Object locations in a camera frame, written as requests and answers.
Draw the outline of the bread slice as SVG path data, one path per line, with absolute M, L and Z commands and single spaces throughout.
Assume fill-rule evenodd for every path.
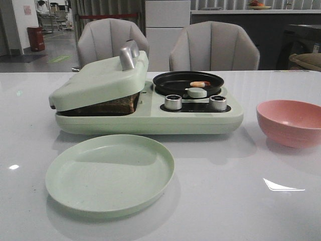
M 70 110 L 74 115 L 127 115 L 136 111 L 139 93 Z

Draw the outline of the orange toy shrimp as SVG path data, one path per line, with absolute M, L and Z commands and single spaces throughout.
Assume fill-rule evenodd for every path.
M 210 86 L 211 83 L 208 81 L 193 81 L 190 82 L 190 87 L 204 88 L 206 86 Z

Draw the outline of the green breakfast maker lid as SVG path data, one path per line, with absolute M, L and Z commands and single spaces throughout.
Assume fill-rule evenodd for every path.
M 49 96 L 50 107 L 67 111 L 139 93 L 143 90 L 148 57 L 134 40 L 127 41 L 119 56 L 85 65 Z

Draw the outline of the pink bowl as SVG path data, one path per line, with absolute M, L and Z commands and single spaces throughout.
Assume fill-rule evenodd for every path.
M 292 148 L 320 145 L 320 106 L 296 100 L 268 100 L 257 108 L 263 133 L 273 141 Z

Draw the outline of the green breakfast maker base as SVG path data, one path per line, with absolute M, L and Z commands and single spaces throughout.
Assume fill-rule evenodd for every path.
M 167 110 L 164 107 L 165 96 L 157 93 L 154 84 L 148 80 L 140 92 L 134 113 L 120 116 L 66 116 L 58 112 L 55 118 L 63 131 L 72 134 L 226 134 L 241 125 L 243 109 L 226 88 L 221 87 L 219 95 L 226 99 L 224 111 L 212 109 L 208 98 L 184 99 L 181 109 Z

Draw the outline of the left silver control knob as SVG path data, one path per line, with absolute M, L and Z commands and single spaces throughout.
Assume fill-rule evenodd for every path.
M 182 97 L 180 95 L 171 94 L 165 96 L 164 106 L 168 110 L 180 110 L 182 108 Z

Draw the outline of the silver control knob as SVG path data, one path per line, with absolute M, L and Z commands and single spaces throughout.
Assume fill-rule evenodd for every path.
M 215 111 L 225 111 L 227 109 L 226 97 L 220 95 L 210 96 L 209 108 Z
M 164 106 L 168 110 L 180 110 L 182 108 L 182 97 L 180 95 L 171 94 L 165 96 Z

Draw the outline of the black round frying pan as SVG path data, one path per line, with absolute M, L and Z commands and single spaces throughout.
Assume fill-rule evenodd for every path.
M 206 82 L 200 93 L 188 93 L 192 82 Z M 155 90 L 164 96 L 180 95 L 184 99 L 200 99 L 220 93 L 224 80 L 215 74 L 199 71 L 172 71 L 153 78 Z

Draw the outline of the light green plate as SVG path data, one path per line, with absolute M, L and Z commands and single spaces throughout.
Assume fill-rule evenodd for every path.
M 139 212 L 164 193 L 175 172 L 171 152 L 137 135 L 109 135 L 76 144 L 49 166 L 50 196 L 69 211 L 94 218 Z

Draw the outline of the right grey chair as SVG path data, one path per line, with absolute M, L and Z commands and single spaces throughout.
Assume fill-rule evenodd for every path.
M 170 71 L 258 70 L 260 53 L 239 25 L 207 21 L 184 27 L 170 52 Z

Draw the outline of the grey chair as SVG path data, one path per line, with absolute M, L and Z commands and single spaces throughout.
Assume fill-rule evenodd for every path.
M 260 53 L 239 25 L 207 21 L 184 27 L 170 52 L 170 71 L 258 70 Z
M 77 44 L 80 67 L 118 56 L 120 48 L 128 40 L 135 40 L 139 50 L 149 54 L 147 38 L 134 22 L 101 19 L 87 23 Z

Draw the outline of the left grey chair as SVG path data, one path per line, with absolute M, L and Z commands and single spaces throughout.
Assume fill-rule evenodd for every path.
M 128 40 L 135 40 L 139 50 L 149 54 L 147 38 L 134 22 L 101 19 L 87 23 L 77 44 L 80 67 L 118 56 L 120 48 Z

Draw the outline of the dark counter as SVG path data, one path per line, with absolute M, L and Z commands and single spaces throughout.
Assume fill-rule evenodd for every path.
M 260 70 L 286 69 L 278 59 L 284 30 L 290 24 L 320 24 L 320 10 L 220 10 L 191 11 L 191 24 L 206 21 L 241 26 L 260 52 Z

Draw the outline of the fruit plate on counter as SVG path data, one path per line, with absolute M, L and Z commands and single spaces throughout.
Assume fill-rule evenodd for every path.
M 266 6 L 264 3 L 261 3 L 257 0 L 251 0 L 248 4 L 248 9 L 251 10 L 268 10 L 271 9 L 271 6 Z

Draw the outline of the tan cushion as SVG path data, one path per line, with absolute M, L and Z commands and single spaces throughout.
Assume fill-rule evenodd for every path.
M 292 70 L 312 70 L 320 72 L 321 53 L 292 54 L 289 61 L 293 63 Z

